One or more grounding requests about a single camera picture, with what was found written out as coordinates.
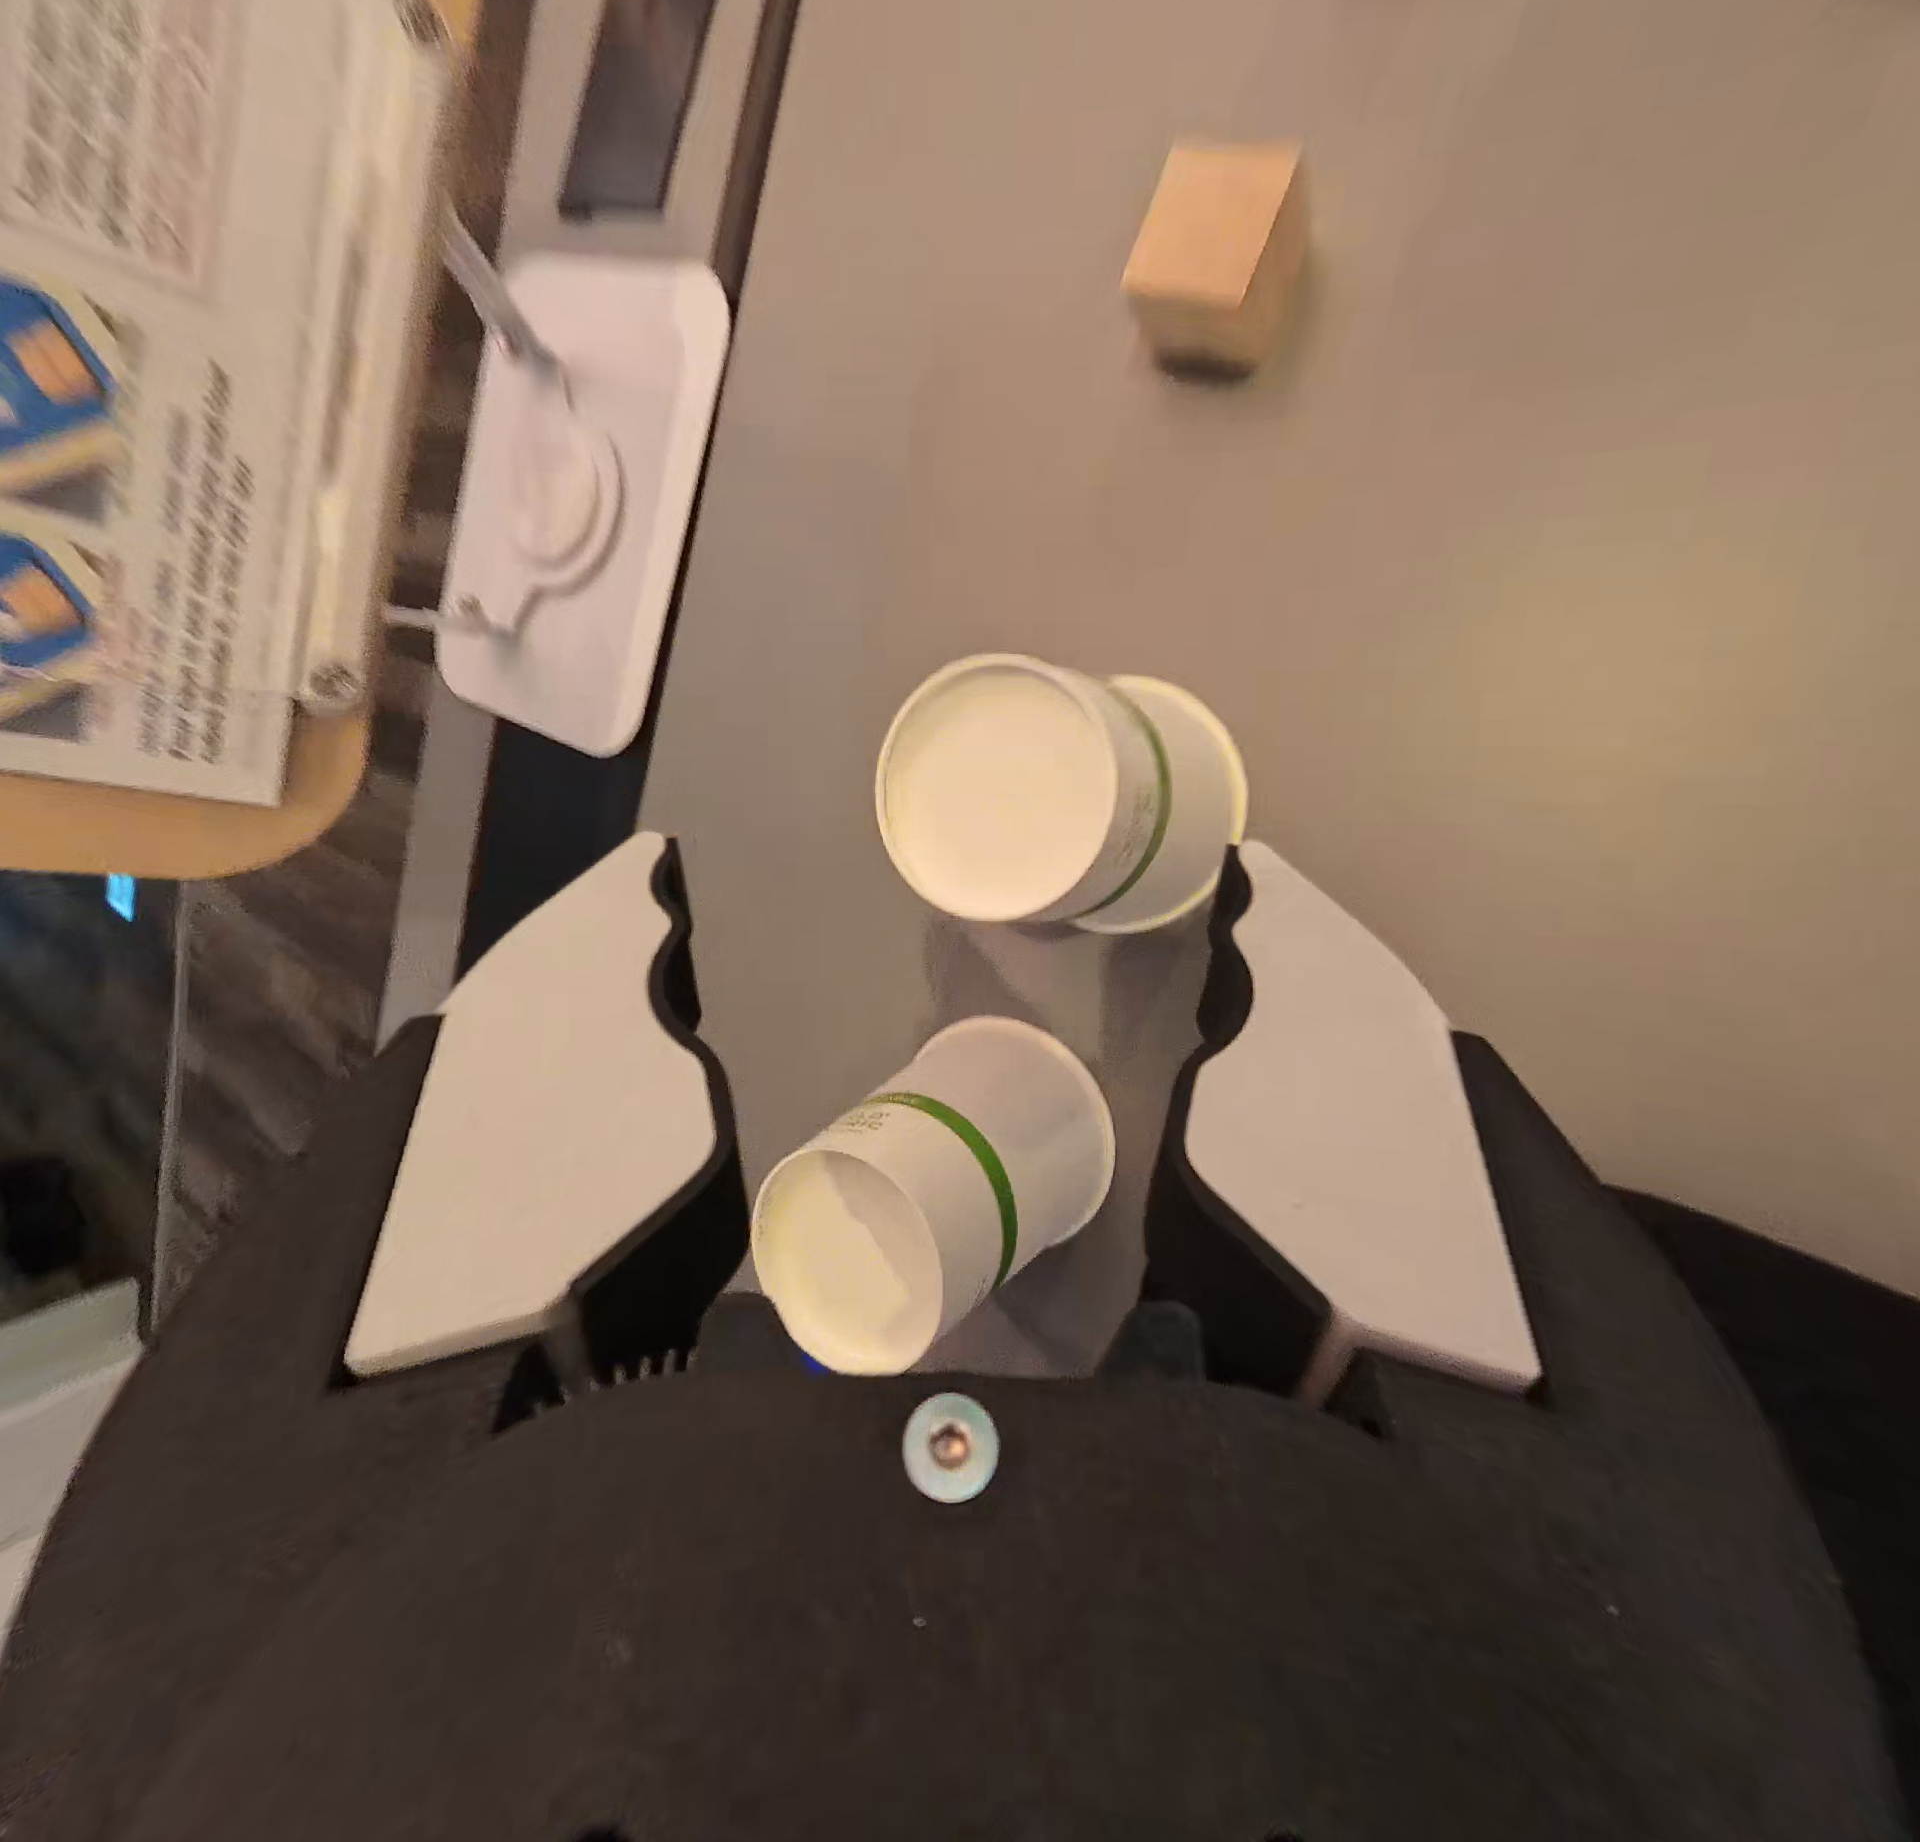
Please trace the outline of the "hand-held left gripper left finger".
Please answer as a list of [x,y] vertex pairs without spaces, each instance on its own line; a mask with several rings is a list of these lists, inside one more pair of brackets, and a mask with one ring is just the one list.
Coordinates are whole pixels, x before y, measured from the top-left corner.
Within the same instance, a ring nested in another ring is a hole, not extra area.
[[746,1252],[679,847],[642,828],[445,997],[345,1368],[571,1334],[594,1373],[685,1347]]

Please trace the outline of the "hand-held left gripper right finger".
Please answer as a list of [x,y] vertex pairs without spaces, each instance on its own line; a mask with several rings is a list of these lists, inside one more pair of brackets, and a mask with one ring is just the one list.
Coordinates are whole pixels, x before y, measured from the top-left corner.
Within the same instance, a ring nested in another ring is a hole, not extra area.
[[1181,1078],[1181,1299],[1219,1377],[1329,1400],[1360,1355],[1528,1396],[1541,1352],[1454,1030],[1259,843],[1211,917]]

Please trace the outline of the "white paper cup green band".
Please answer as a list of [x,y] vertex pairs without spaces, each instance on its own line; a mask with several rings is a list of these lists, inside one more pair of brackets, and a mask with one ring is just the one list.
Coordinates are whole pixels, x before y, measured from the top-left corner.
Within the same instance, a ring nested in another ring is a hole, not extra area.
[[1140,937],[1205,909],[1249,828],[1232,730],[1155,677],[963,656],[879,757],[880,843],[953,920]]
[[971,1016],[770,1169],[750,1220],[757,1282],[814,1363],[911,1373],[1079,1237],[1115,1172],[1090,1067],[1034,1025]]

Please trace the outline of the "wooden cube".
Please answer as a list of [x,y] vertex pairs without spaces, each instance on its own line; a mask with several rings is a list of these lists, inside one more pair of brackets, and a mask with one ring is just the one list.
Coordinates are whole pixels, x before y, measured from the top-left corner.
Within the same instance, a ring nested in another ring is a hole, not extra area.
[[1289,327],[1307,258],[1304,144],[1175,144],[1119,292],[1171,369],[1256,372]]

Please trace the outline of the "instruction sheet on wooden stand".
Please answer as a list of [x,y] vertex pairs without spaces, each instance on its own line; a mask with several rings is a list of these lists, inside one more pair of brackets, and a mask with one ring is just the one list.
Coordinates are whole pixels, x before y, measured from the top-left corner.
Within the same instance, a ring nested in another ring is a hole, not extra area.
[[3,776],[3,871],[216,881],[312,846],[363,780],[391,628],[432,635],[437,677],[481,714],[594,757],[639,738],[731,304],[702,263],[528,257],[501,271],[448,195],[481,0],[432,5],[456,76],[367,692],[297,724],[279,808]]

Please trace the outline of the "printed instruction sheet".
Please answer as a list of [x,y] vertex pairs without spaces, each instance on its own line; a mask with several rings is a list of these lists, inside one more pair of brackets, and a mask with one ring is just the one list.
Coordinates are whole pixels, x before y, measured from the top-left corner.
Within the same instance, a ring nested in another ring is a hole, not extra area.
[[279,808],[372,681],[432,0],[3,0],[3,772]]

